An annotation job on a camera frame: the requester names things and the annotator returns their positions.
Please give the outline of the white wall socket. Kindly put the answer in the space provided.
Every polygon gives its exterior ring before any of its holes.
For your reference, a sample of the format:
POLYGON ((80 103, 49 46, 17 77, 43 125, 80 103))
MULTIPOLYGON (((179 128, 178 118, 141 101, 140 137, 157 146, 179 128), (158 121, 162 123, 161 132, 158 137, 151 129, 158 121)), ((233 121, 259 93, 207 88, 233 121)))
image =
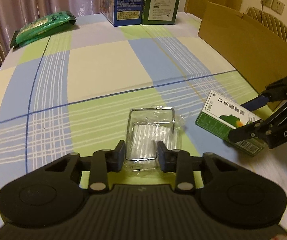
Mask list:
POLYGON ((279 15, 282 15, 285 7, 285 4, 279 0, 261 0, 261 5, 271 9, 279 15))

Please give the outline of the clear bag with wire frame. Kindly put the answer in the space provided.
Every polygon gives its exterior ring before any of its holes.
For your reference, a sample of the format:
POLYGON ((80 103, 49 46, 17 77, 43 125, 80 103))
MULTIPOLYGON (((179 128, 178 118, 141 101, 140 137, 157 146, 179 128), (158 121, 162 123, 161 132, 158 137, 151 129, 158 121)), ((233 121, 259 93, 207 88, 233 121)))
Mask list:
POLYGON ((159 167, 158 142, 169 149, 181 146, 185 120, 173 107, 132 108, 126 130, 124 166, 131 172, 146 172, 159 167))

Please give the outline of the tall blue carton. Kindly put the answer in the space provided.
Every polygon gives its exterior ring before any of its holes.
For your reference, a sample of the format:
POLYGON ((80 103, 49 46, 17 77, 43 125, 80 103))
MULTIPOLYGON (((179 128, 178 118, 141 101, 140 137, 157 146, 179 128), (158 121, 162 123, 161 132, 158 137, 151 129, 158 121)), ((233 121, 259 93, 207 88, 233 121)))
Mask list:
POLYGON ((100 12, 115 27, 141 23, 143 0, 100 0, 100 12))

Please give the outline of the quilted beige chair cushion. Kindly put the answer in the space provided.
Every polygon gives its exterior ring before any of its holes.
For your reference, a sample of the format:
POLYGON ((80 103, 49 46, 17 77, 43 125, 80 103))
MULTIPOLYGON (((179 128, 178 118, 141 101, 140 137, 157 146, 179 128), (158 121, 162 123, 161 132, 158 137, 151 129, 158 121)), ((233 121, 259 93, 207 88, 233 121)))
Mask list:
POLYGON ((245 14, 257 20, 287 43, 287 26, 281 20, 255 7, 249 7, 245 14))

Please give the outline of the green white toothpaste box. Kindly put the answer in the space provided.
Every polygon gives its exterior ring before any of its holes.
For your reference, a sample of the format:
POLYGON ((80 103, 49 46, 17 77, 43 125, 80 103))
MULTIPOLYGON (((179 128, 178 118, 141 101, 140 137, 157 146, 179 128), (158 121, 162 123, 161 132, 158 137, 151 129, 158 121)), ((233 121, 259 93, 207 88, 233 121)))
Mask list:
POLYGON ((259 120, 259 117, 237 103, 211 90, 195 124, 230 142, 229 132, 259 120))

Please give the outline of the checkered tablecloth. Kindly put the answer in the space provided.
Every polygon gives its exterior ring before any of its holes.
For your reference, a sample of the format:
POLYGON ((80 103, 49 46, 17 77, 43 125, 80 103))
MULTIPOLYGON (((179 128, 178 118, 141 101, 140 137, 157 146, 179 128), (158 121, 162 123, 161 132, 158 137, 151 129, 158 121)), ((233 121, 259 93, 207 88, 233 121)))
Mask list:
MULTIPOLYGON (((0 68, 0 189, 67 153, 115 147, 132 108, 170 106, 184 119, 184 150, 221 155, 287 193, 287 143, 251 157, 195 125, 212 90, 240 104, 257 95, 198 36, 200 23, 181 12, 175 25, 115 28, 101 14, 83 16, 71 31, 9 52, 0 68)), ((287 229, 287 209, 281 223, 287 229)))

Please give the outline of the brown cardboard box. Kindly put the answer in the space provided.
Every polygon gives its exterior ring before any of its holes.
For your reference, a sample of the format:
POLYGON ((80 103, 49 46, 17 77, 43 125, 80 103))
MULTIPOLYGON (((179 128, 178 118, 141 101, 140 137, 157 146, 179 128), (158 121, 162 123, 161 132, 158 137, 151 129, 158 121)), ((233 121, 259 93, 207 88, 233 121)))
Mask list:
POLYGON ((287 43, 246 14, 209 2, 198 35, 257 93, 287 76, 287 43))

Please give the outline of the tall green carton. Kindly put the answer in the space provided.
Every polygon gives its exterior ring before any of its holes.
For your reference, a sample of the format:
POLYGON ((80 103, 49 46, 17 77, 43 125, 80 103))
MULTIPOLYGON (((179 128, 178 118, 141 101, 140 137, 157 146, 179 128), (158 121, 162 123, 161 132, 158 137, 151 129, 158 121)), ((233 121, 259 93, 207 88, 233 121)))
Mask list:
POLYGON ((175 24, 180 0, 143 0, 142 25, 175 24))

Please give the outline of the green snack packet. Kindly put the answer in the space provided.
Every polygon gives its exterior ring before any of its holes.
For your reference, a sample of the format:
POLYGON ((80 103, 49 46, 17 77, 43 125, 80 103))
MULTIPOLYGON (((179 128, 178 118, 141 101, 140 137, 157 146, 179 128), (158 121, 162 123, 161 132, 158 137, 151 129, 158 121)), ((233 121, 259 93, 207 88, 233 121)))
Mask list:
POLYGON ((70 11, 60 11, 46 15, 16 30, 10 42, 10 48, 16 49, 34 41, 70 29, 76 17, 70 11))

